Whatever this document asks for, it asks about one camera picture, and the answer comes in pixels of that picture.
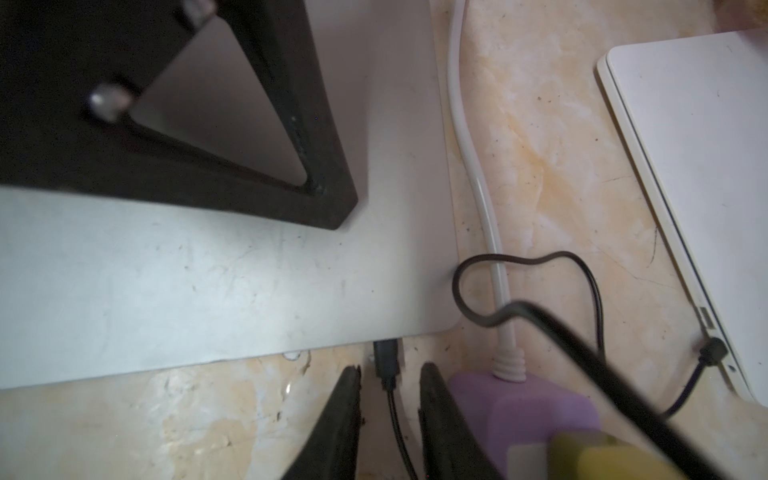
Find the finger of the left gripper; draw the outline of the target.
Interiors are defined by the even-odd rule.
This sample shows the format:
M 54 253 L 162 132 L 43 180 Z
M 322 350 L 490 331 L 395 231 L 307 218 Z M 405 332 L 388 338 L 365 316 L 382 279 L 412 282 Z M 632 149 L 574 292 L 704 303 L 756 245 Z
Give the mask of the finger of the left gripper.
M 302 1 L 5 1 L 1 182 L 339 228 L 358 194 Z

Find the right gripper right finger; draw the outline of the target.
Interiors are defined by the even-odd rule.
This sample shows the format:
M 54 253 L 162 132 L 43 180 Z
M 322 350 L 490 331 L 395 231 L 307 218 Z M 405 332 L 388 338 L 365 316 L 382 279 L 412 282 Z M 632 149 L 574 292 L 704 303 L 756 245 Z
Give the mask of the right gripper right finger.
M 438 367 L 420 372 L 419 419 L 427 479 L 500 479 L 501 474 L 476 441 Z

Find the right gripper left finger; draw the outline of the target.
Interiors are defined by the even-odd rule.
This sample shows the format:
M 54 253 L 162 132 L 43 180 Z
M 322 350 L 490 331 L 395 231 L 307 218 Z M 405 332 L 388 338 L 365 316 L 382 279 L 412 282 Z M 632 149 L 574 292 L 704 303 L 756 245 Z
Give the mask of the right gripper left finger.
M 361 370 L 347 366 L 283 479 L 355 479 L 361 427 Z

